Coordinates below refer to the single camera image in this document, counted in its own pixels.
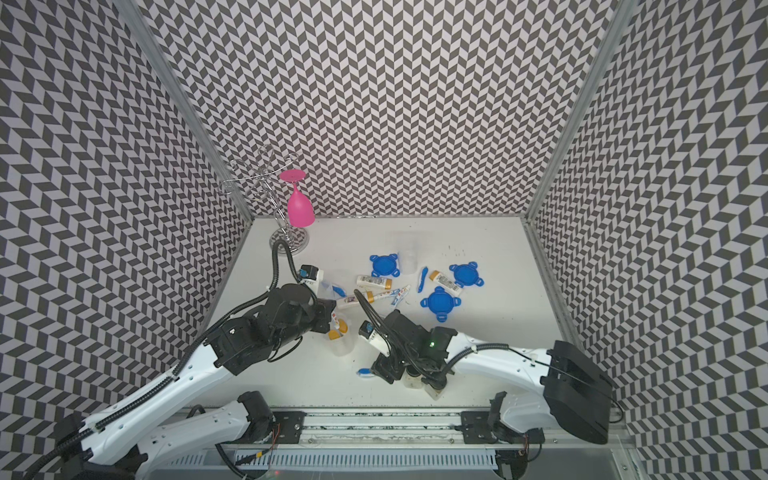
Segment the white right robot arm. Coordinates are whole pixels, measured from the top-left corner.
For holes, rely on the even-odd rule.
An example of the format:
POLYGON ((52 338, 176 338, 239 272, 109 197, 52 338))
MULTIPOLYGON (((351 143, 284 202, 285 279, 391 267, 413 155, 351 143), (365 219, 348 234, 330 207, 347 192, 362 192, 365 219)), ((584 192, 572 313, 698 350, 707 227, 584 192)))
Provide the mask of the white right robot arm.
POLYGON ((614 384, 575 345, 558 340, 549 349, 516 349, 484 342, 452 328, 426 330, 400 311, 371 312, 358 334, 378 350, 371 372, 389 384, 410 381, 439 399, 453 374, 501 382, 487 413, 462 415, 468 443, 541 443, 559 427, 592 444, 608 441, 614 384))

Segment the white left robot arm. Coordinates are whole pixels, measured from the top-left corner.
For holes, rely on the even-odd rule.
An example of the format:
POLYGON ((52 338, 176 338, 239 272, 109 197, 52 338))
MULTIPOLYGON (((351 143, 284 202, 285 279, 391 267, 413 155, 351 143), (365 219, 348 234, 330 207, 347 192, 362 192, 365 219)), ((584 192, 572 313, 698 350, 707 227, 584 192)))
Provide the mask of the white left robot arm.
POLYGON ((89 417, 72 414, 59 421, 55 448, 25 478, 60 460, 66 479, 141 479, 203 447, 272 439, 276 421, 257 391, 183 421, 169 419, 199 395, 272 359, 285 344, 307 333, 328 333, 335 307, 303 284, 286 284, 242 304, 242 316, 210 327, 168 372, 89 417))

